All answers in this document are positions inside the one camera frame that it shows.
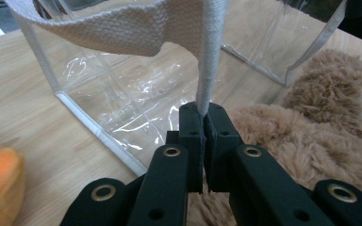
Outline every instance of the screw hole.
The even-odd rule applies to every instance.
[[[293,211],[293,216],[295,216],[298,220],[308,222],[310,220],[310,216],[301,209],[296,209]]]
[[[261,155],[261,151],[254,148],[248,148],[245,150],[245,153],[251,157],[259,157]]]
[[[168,148],[163,151],[163,154],[168,157],[175,157],[175,156],[178,156],[180,153],[181,153],[181,151],[176,148]]]
[[[102,185],[96,187],[90,194],[90,197],[97,202],[109,200],[116,193],[116,187],[112,185]]]
[[[348,188],[345,188],[343,186],[338,186],[335,184],[328,186],[328,192],[334,196],[334,198],[343,201],[343,202],[356,202],[357,197],[354,195],[354,193],[349,190]]]
[[[152,209],[149,211],[149,218],[152,220],[160,220],[164,217],[164,212],[162,209]]]

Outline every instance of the stuffed animal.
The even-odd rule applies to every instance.
[[[298,184],[337,179],[362,191],[362,60],[327,50],[307,64],[282,105],[232,109],[245,143],[266,148]],[[189,226],[229,225],[228,195],[189,195]]]
[[[0,146],[0,226],[9,226],[22,207],[25,194],[25,162],[11,148]]]

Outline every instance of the orange object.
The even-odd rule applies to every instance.
[[[11,225],[22,207],[25,194],[25,162],[11,148],[0,146],[0,226]]]

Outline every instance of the brown fluffy fur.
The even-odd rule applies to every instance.
[[[300,185],[328,178],[362,190],[362,61],[324,51],[278,105],[230,112],[245,143],[266,148]],[[189,196],[188,225],[236,225],[227,194]]]

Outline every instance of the transparent vinyl bag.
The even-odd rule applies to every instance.
[[[67,22],[152,2],[40,0],[36,7],[46,20]],[[230,0],[211,101],[227,110],[279,103],[295,79],[293,69],[319,50],[343,19],[344,3]],[[195,100],[196,57],[170,42],[149,57],[95,51],[13,14],[57,97],[130,169],[143,174],[166,132],[178,130],[178,107]]]

